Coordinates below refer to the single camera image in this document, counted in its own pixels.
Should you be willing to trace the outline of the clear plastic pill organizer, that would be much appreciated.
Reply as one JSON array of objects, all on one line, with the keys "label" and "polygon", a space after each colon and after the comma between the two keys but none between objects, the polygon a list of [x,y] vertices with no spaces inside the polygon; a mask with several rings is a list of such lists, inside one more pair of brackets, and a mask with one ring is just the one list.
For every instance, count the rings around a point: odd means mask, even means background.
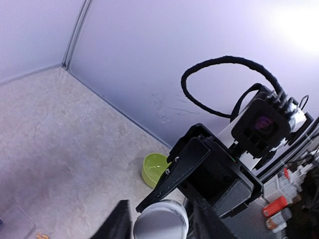
[{"label": "clear plastic pill organizer", "polygon": [[18,205],[11,206],[0,217],[1,239],[27,239],[35,229],[35,222]]}]

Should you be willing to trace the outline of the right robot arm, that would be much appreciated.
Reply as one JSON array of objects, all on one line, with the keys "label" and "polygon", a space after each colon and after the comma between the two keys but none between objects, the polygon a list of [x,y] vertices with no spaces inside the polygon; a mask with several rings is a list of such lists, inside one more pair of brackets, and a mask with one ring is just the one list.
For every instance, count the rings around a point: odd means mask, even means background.
[{"label": "right robot arm", "polygon": [[137,212],[161,201],[174,189],[194,203],[205,199],[221,218],[233,217],[264,192],[266,178],[275,173],[273,157],[288,145],[306,142],[318,125],[295,99],[281,99],[261,84],[244,110],[238,102],[230,124],[214,135],[203,124],[189,128],[171,149],[168,167]]}]

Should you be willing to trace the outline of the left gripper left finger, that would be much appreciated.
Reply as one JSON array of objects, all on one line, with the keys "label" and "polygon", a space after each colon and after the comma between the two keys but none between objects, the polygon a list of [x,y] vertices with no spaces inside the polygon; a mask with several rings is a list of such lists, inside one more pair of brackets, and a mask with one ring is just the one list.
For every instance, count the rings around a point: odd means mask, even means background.
[{"label": "left gripper left finger", "polygon": [[120,200],[90,239],[130,239],[132,219],[129,200]]}]

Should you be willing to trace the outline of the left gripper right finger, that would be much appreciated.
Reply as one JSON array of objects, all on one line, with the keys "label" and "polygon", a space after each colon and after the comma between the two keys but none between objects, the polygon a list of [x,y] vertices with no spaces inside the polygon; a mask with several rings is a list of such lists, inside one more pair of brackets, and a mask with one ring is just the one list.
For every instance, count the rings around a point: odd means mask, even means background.
[{"label": "left gripper right finger", "polygon": [[238,239],[222,222],[213,208],[205,199],[193,202],[193,212],[190,217],[191,239]]}]

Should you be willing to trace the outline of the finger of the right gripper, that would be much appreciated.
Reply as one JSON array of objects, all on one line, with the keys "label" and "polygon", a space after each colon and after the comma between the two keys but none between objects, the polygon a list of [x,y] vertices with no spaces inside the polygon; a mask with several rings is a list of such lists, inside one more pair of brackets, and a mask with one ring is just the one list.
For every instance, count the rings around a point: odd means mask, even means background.
[{"label": "finger of the right gripper", "polygon": [[199,138],[192,138],[183,148],[176,162],[160,177],[156,187],[136,207],[141,213],[148,206],[161,201],[182,184],[208,157],[211,150]]}]

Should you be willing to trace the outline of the white pill bottle with cap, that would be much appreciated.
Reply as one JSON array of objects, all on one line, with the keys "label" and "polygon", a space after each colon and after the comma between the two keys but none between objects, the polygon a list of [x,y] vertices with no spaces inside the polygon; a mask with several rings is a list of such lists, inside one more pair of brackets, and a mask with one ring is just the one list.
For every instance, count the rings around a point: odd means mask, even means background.
[{"label": "white pill bottle with cap", "polygon": [[186,239],[189,220],[184,206],[175,200],[162,200],[146,207],[137,217],[135,239]]}]

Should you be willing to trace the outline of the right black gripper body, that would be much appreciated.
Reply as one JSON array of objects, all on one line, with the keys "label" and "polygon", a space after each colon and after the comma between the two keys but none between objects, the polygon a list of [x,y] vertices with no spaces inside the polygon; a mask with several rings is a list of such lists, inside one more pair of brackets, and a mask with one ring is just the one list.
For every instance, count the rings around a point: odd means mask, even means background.
[{"label": "right black gripper body", "polygon": [[178,186],[191,202],[204,198],[216,214],[224,219],[245,210],[261,196],[263,185],[260,180],[200,123],[191,126],[178,140],[169,154],[169,161],[176,162],[192,138],[201,139],[211,152]]}]

